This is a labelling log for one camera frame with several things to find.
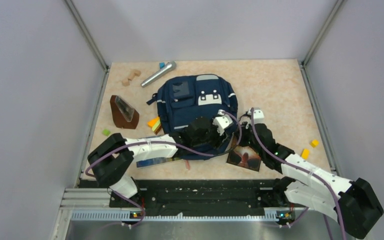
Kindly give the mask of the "navy blue student backpack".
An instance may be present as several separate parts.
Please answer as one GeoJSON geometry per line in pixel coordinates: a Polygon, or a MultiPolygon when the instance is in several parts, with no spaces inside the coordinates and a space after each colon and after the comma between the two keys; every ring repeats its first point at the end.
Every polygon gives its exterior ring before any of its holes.
{"type": "MultiPolygon", "coordinates": [[[[232,85],[215,74],[177,76],[167,80],[147,105],[156,104],[165,134],[179,132],[199,117],[214,118],[218,110],[238,116],[238,99],[232,85]]],[[[184,160],[208,160],[189,154],[184,160]]]]}

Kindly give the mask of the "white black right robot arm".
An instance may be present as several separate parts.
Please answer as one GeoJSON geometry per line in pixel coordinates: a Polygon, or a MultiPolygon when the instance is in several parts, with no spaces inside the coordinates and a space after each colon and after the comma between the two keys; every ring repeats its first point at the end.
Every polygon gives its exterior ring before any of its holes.
{"type": "Polygon", "coordinates": [[[322,213],[356,239],[364,239],[384,214],[371,184],[350,180],[310,163],[292,149],[276,142],[264,123],[244,122],[235,137],[251,147],[266,167],[283,175],[273,192],[279,206],[294,203],[322,213]]]}

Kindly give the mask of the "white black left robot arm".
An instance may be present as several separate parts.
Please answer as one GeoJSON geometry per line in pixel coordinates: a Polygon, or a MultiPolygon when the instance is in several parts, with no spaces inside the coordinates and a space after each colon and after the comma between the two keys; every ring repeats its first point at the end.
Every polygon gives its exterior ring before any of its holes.
{"type": "Polygon", "coordinates": [[[146,138],[124,138],[120,133],[110,135],[88,156],[89,166],[84,174],[94,177],[101,188],[109,188],[121,196],[129,207],[140,202],[139,188],[127,175],[131,164],[154,158],[181,158],[187,155],[217,157],[239,122],[228,112],[221,111],[212,119],[198,117],[180,131],[146,138]]]}

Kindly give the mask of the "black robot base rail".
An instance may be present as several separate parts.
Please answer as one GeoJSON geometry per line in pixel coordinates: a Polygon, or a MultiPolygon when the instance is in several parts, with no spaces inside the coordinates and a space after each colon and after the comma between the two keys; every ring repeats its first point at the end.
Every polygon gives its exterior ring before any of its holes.
{"type": "Polygon", "coordinates": [[[267,217],[267,221],[287,226],[305,214],[281,195],[280,179],[145,180],[137,179],[138,194],[130,202],[110,189],[109,207],[141,206],[148,219],[175,217],[189,219],[245,219],[267,217]]]}

